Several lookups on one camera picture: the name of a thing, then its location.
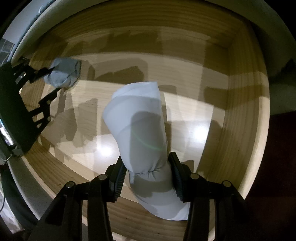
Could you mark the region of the grey blue small underwear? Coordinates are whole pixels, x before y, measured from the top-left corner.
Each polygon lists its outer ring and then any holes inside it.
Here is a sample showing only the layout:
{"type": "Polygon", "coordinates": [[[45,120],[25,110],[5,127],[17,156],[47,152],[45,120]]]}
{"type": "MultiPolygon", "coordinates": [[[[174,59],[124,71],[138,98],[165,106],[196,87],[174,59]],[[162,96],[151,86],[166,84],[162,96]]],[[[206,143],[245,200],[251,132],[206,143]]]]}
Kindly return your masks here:
{"type": "Polygon", "coordinates": [[[50,66],[52,72],[44,77],[46,84],[55,88],[71,88],[80,77],[81,61],[56,58],[50,66]]]}

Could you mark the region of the white underwear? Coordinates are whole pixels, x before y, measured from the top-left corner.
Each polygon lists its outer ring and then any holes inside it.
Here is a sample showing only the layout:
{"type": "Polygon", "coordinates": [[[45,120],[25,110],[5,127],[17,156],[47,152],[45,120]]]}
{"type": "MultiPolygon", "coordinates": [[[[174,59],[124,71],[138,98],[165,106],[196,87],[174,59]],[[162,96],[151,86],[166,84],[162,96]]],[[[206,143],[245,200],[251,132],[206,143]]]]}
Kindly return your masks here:
{"type": "Polygon", "coordinates": [[[137,82],[120,88],[102,117],[117,142],[138,202],[159,218],[187,220],[189,204],[177,197],[172,185],[158,84],[137,82]]]}

